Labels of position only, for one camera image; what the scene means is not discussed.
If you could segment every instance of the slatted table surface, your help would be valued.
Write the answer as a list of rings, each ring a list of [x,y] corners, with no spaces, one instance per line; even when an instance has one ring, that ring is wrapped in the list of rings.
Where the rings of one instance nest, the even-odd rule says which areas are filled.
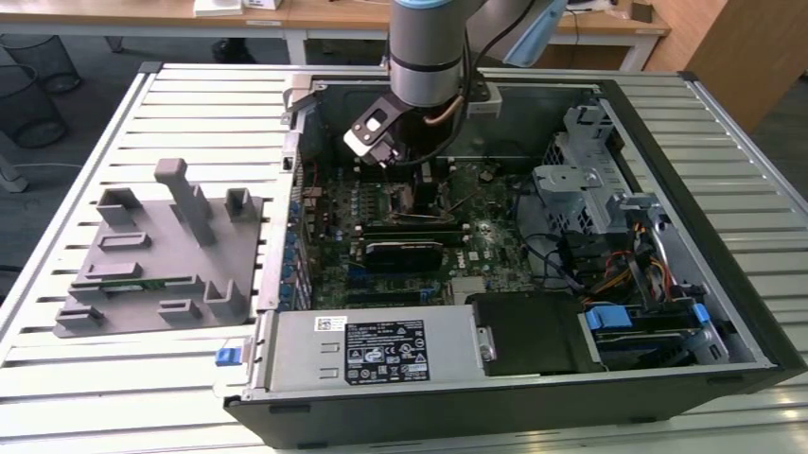
[[[59,340],[50,329],[100,216],[108,187],[142,200],[160,157],[181,157],[208,197],[246,187],[265,199],[256,264],[285,127],[281,92],[293,72],[379,74],[375,68],[166,64],[140,74],[0,312],[0,452],[266,453],[221,410],[213,353],[253,326]],[[499,77],[523,72],[496,70]],[[702,92],[659,74],[531,72],[614,78],[636,108],[742,269],[808,355],[808,217],[803,201]],[[640,183],[640,166],[630,161]],[[254,289],[261,270],[256,267]],[[808,452],[808,375],[753,395],[723,397],[670,421],[349,446],[328,452]]]

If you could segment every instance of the mesh trash bin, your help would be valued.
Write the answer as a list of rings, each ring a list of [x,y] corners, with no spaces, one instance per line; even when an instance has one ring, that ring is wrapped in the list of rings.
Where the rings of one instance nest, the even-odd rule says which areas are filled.
[[[66,133],[30,66],[0,65],[0,131],[22,148],[43,147]]]
[[[0,46],[17,64],[38,73],[38,83],[47,93],[63,93],[81,83],[58,36],[0,35]]]

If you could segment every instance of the blue latch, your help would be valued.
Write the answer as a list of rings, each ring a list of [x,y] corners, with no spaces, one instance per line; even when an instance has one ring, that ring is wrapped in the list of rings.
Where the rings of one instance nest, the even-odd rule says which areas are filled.
[[[600,328],[630,328],[631,318],[623,306],[595,306],[586,313],[586,323],[590,330]]]
[[[693,305],[693,313],[695,314],[698,323],[709,322],[709,312],[706,312],[706,307],[701,303]]]
[[[216,366],[238,366],[241,365],[241,348],[220,348],[216,352]]]

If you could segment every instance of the power supply label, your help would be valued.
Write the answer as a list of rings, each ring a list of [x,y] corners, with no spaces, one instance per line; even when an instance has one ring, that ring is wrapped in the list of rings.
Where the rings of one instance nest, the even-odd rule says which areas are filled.
[[[380,385],[428,380],[424,321],[344,325],[344,381]]]

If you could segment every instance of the desk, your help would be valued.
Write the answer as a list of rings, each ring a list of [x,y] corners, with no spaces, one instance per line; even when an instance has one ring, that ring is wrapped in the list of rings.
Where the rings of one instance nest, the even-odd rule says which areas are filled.
[[[0,0],[0,32],[100,36],[281,38],[291,64],[305,64],[307,39],[383,40],[388,7],[356,0],[285,0],[280,9],[241,16],[193,17],[193,0]],[[660,21],[643,24],[602,12],[564,17],[551,44],[630,47],[620,70],[638,71],[660,36]]]

